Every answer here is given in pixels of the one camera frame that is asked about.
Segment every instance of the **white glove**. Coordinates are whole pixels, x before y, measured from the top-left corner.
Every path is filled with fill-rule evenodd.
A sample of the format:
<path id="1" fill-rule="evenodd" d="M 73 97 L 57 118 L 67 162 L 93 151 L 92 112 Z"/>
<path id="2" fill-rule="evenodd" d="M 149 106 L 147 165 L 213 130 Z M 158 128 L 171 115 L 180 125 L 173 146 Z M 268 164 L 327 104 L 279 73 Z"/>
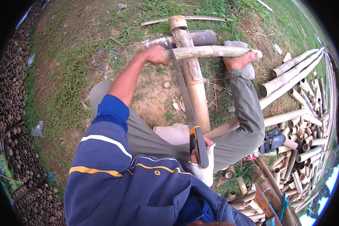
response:
<path id="1" fill-rule="evenodd" d="M 208 156 L 208 167 L 206 169 L 202 169 L 197 163 L 188 161 L 188 163 L 190 164 L 190 169 L 193 171 L 194 176 L 205 183 L 208 187 L 211 187 L 213 184 L 214 146 L 215 144 L 206 147 Z"/>

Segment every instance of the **person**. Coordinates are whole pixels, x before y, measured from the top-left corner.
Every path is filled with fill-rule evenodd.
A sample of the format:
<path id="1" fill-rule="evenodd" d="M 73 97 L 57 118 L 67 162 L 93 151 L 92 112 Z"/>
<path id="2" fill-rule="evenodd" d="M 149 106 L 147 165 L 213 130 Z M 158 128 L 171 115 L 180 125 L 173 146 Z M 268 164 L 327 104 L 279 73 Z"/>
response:
<path id="1" fill-rule="evenodd" d="M 210 164 L 201 169 L 189 145 L 167 143 L 129 108 L 143 66 L 168 65 L 163 50 L 149 47 L 113 83 L 104 80 L 91 90 L 96 116 L 69 171 L 64 195 L 68 225 L 254 226 L 211 187 L 213 171 L 247 156 L 264 139 L 260 103 L 241 70 L 257 54 L 251 50 L 223 58 L 240 127 L 205 138 Z"/>

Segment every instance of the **sleeve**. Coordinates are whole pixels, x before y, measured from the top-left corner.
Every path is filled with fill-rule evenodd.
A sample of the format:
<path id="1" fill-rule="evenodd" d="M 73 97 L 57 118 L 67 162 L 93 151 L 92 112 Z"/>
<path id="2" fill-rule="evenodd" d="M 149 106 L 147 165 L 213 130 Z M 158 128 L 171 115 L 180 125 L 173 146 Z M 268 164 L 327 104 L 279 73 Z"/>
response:
<path id="1" fill-rule="evenodd" d="M 68 225 L 87 220 L 131 163 L 125 131 L 129 110 L 118 100 L 104 97 L 98 115 L 77 147 L 64 195 Z"/>

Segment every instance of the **grass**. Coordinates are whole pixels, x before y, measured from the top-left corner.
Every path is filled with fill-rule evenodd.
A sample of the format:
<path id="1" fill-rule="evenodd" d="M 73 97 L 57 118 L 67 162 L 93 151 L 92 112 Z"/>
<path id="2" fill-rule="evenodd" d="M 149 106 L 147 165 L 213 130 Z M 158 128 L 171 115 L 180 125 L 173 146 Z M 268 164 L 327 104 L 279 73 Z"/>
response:
<path id="1" fill-rule="evenodd" d="M 54 172 L 59 179 L 59 187 L 62 192 L 65 187 L 67 172 L 70 168 L 76 140 L 86 132 L 86 121 L 91 120 L 91 113 L 85 110 L 82 102 L 89 106 L 86 96 L 90 89 L 100 78 L 103 78 L 103 70 L 93 64 L 95 60 L 101 66 L 108 66 L 107 79 L 115 76 L 126 66 L 128 52 L 129 60 L 139 51 L 138 43 L 142 40 L 154 38 L 163 34 L 170 34 L 168 23 L 161 22 L 145 27 L 140 23 L 166 18 L 174 15 L 200 15 L 231 18 L 232 22 L 221 21 L 188 21 L 190 30 L 212 29 L 217 35 L 217 44 L 222 45 L 226 40 L 242 40 L 249 43 L 249 47 L 258 48 L 258 43 L 251 39 L 246 31 L 241 29 L 248 19 L 260 26 L 267 34 L 269 43 L 277 43 L 286 47 L 292 56 L 319 47 L 314 28 L 307 18 L 299 13 L 293 2 L 285 0 L 265 1 L 272 7 L 275 13 L 268 11 L 260 3 L 253 0 L 130 0 L 127 8 L 117 15 L 116 3 L 113 1 L 101 1 L 93 4 L 82 0 L 75 4 L 71 0 L 61 0 L 55 3 L 44 29 L 31 40 L 31 52 L 35 52 L 33 65 L 27 69 L 26 86 L 26 117 L 28 127 L 34 127 L 39 120 L 44 121 L 43 135 L 50 144 L 44 148 L 44 141 L 36 139 L 36 147 L 41 162 L 46 172 Z M 112 30 L 119 31 L 119 35 L 112 37 Z M 115 38 L 118 44 L 109 37 Z M 233 105 L 229 85 L 222 79 L 226 70 L 220 57 L 199 58 L 201 72 L 205 83 L 206 97 L 210 107 L 208 109 L 211 128 L 215 128 L 234 117 L 233 112 L 228 112 L 228 107 Z M 262 68 L 262 76 L 257 74 L 253 84 L 258 91 L 258 86 L 268 79 L 267 72 L 273 68 L 271 62 L 263 60 L 255 63 L 255 69 Z M 164 73 L 165 67 L 146 67 L 142 74 L 153 72 Z M 319 76 L 325 76 L 325 61 L 316 67 Z M 99 77 L 91 78 L 89 74 L 98 72 Z M 222 87 L 222 91 L 214 89 L 216 84 Z M 134 101 L 143 100 L 143 94 L 136 95 Z M 168 98 L 164 105 L 171 108 L 172 98 Z M 282 99 L 281 105 L 286 105 L 288 99 Z M 163 115 L 169 124 L 181 122 L 173 114 L 173 109 Z M 275 157 L 265 158 L 271 163 Z M 235 164 L 236 176 L 228 180 L 224 185 L 216 187 L 216 191 L 226 196 L 229 189 L 239 192 L 236 178 L 243 175 L 245 182 L 250 185 L 249 172 L 252 170 L 250 163 Z"/>

